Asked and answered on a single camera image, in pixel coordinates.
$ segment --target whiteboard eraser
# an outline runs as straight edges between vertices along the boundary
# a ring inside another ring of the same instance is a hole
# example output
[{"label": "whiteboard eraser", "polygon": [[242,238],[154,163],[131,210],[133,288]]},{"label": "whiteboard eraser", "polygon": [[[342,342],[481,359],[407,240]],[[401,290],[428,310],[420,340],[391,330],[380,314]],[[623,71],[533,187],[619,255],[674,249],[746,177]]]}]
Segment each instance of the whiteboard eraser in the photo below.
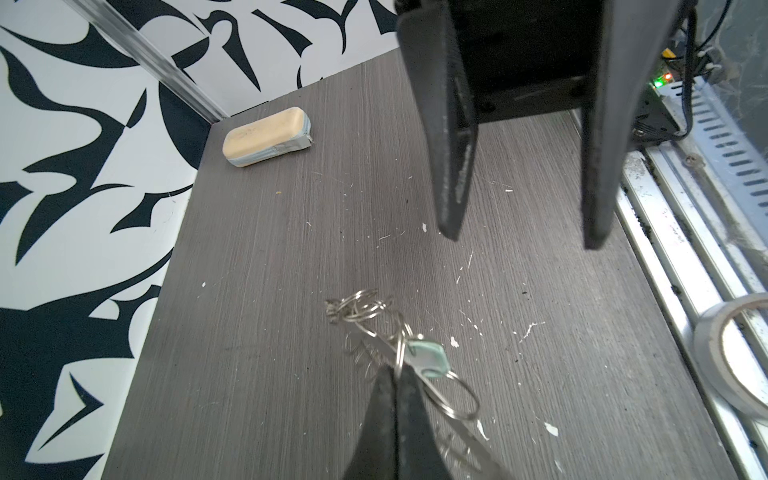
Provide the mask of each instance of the whiteboard eraser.
[{"label": "whiteboard eraser", "polygon": [[310,118],[291,107],[267,118],[230,131],[221,152],[235,167],[245,167],[267,158],[309,147]]}]

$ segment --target black abstract shape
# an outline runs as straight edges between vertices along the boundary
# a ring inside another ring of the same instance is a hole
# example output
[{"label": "black abstract shape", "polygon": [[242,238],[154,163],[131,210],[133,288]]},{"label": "black abstract shape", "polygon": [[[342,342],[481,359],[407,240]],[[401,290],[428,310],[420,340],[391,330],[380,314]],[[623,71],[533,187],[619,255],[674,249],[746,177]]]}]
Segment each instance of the black abstract shape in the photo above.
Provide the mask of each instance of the black abstract shape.
[{"label": "black abstract shape", "polygon": [[290,46],[293,47],[293,50],[296,50],[296,53],[299,54],[299,56],[304,53],[304,48],[307,48],[312,44],[312,42],[309,41],[307,37],[301,35],[298,31],[293,30],[291,27],[286,27],[281,23],[275,22],[273,19],[267,17],[261,10],[256,9],[251,13],[261,18],[266,23],[272,25],[275,30],[280,32],[280,34],[285,37],[288,43],[290,43]]},{"label": "black abstract shape", "polygon": [[357,4],[357,0],[346,0],[341,15],[336,13],[336,10],[333,8],[317,0],[283,0],[281,3],[298,8],[315,19],[329,18],[333,20],[341,31],[341,52],[344,53],[346,51],[346,18]]},{"label": "black abstract shape", "polygon": [[[43,233],[69,210],[100,190],[91,189],[112,148],[123,134],[124,125],[104,112],[93,108],[63,105],[45,97],[38,89],[29,70],[10,52],[0,47],[0,53],[8,64],[8,86],[13,95],[32,108],[44,111],[68,111],[96,120],[101,126],[101,133],[96,140],[83,147],[65,151],[37,161],[24,170],[33,172],[55,172],[74,177],[73,187],[53,195],[46,195],[24,226],[16,250],[16,263],[24,257],[32,245]],[[114,188],[118,185],[101,186]]]},{"label": "black abstract shape", "polygon": [[[100,455],[60,464],[26,463],[27,451],[51,414],[61,369],[87,359],[134,358],[128,341],[131,318],[140,299],[117,302],[116,320],[89,315],[117,293],[157,272],[169,251],[154,265],[120,283],[45,303],[29,310],[0,308],[0,472],[4,478],[81,480]],[[151,286],[141,298],[156,297]]]},{"label": "black abstract shape", "polygon": [[373,17],[376,19],[379,33],[384,35],[385,33],[395,31],[397,15],[387,10],[378,0],[368,0],[368,3],[371,4],[371,12],[373,12]]},{"label": "black abstract shape", "polygon": [[134,107],[134,110],[131,112],[131,118],[128,118],[128,123],[125,124],[126,127],[131,128],[135,124],[139,123],[139,120],[144,116],[144,110],[147,109],[147,89],[144,89],[144,93],[141,94],[141,98],[139,98],[139,102],[136,103],[136,106]]},{"label": "black abstract shape", "polygon": [[141,203],[131,212],[117,222],[110,233],[117,232],[118,230],[124,230],[126,228],[133,227],[149,227],[152,224],[152,209],[155,204],[164,198],[175,197],[178,194],[182,194],[191,189],[192,185],[187,185],[179,190],[172,192],[166,192],[164,194],[144,194],[144,198],[141,199]]},{"label": "black abstract shape", "polygon": [[17,204],[19,200],[31,194],[30,190],[22,187],[18,182],[0,183],[0,223],[5,214]]},{"label": "black abstract shape", "polygon": [[199,168],[210,124],[165,85],[159,85],[157,94],[170,141],[190,167]]},{"label": "black abstract shape", "polygon": [[99,402],[98,399],[96,399],[96,397],[88,393],[88,391],[84,389],[82,385],[80,385],[80,382],[74,379],[71,373],[69,374],[69,379],[72,382],[72,386],[74,387],[75,392],[78,394],[78,397],[80,397],[80,401],[83,402],[83,408],[80,409],[80,411],[78,411],[77,413],[75,413],[69,420],[67,420],[64,423],[64,425],[60,426],[58,430],[54,432],[53,435],[48,437],[48,440],[46,440],[45,443],[42,444],[38,450],[45,447],[51,440],[55,439],[61,433],[63,433],[64,430],[73,426],[75,423],[80,422],[83,418],[93,413],[94,410],[97,410],[102,406],[104,406],[104,404]]},{"label": "black abstract shape", "polygon": [[184,50],[171,55],[170,58],[179,69],[184,70],[186,67],[196,64],[203,55],[206,54],[209,44],[210,38],[203,38],[199,42],[186,47]]},{"label": "black abstract shape", "polygon": [[88,26],[85,38],[75,43],[56,44],[27,38],[5,27],[0,27],[9,34],[15,36],[27,45],[44,51],[61,60],[70,61],[78,65],[97,68],[126,68],[139,65],[133,58],[123,55],[115,50],[109,42],[104,40],[93,25]]},{"label": "black abstract shape", "polygon": [[197,17],[197,19],[200,20],[200,23],[203,24],[209,33],[214,30],[215,24],[223,20],[228,21],[232,25],[232,33],[230,33],[230,39],[224,44],[224,51],[230,58],[232,58],[237,67],[248,77],[256,89],[261,91],[256,74],[253,73],[253,69],[248,62],[248,57],[246,57],[245,51],[243,50],[243,43],[240,41],[240,30],[237,27],[237,19],[221,10],[214,10],[208,15],[208,18]]},{"label": "black abstract shape", "polygon": [[145,26],[153,18],[164,16],[181,18],[197,28],[183,13],[179,12],[172,5],[162,2],[162,0],[141,0],[140,2],[136,0],[107,0],[107,2],[120,15],[123,15],[131,25],[136,27],[137,30],[141,30],[141,27]]}]

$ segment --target beige eraser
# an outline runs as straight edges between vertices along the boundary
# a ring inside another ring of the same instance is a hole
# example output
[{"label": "beige eraser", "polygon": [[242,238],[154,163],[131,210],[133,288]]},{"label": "beige eraser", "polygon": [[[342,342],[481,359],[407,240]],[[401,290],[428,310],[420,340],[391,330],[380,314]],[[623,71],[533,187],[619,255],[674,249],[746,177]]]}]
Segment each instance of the beige eraser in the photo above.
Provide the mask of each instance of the beige eraser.
[{"label": "beige eraser", "polygon": [[267,158],[309,147],[310,118],[304,110],[291,107],[267,118],[230,131],[222,153],[235,167],[245,167]]}]

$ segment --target patterned panel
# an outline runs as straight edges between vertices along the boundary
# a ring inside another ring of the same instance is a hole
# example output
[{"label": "patterned panel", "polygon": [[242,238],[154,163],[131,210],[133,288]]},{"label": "patterned panel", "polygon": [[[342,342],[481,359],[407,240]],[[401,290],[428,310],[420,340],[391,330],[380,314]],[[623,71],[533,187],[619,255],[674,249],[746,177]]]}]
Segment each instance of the patterned panel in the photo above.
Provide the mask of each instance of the patterned panel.
[{"label": "patterned panel", "polygon": [[108,0],[228,115],[397,46],[392,0]]},{"label": "patterned panel", "polygon": [[63,2],[0,27],[0,478],[95,480],[209,125]]}]

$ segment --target bunch of keys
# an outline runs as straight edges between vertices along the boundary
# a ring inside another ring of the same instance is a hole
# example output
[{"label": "bunch of keys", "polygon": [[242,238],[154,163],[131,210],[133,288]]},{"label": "bunch of keys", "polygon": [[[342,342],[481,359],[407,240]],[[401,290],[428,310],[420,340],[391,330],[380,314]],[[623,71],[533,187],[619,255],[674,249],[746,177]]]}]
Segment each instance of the bunch of keys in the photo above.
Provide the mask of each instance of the bunch of keys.
[{"label": "bunch of keys", "polygon": [[[363,359],[368,359],[365,374],[367,379],[376,378],[382,366],[390,365],[395,380],[399,381],[404,367],[410,367],[422,391],[464,443],[463,449],[457,449],[453,445],[453,433],[444,437],[437,435],[439,454],[446,460],[450,456],[456,465],[473,474],[475,478],[512,479],[467,428],[466,423],[474,422],[478,418],[480,401],[472,388],[452,370],[443,345],[426,339],[422,334],[414,334],[403,315],[392,308],[392,299],[377,300],[376,294],[376,290],[360,290],[343,300],[326,301],[326,315],[330,317],[331,323],[341,326],[346,332],[345,353],[355,356],[355,364],[358,366],[362,366]],[[371,327],[374,319],[380,316],[394,320],[394,333],[381,334]],[[453,408],[429,381],[437,378],[457,382],[472,398],[474,407],[468,411]]]}]

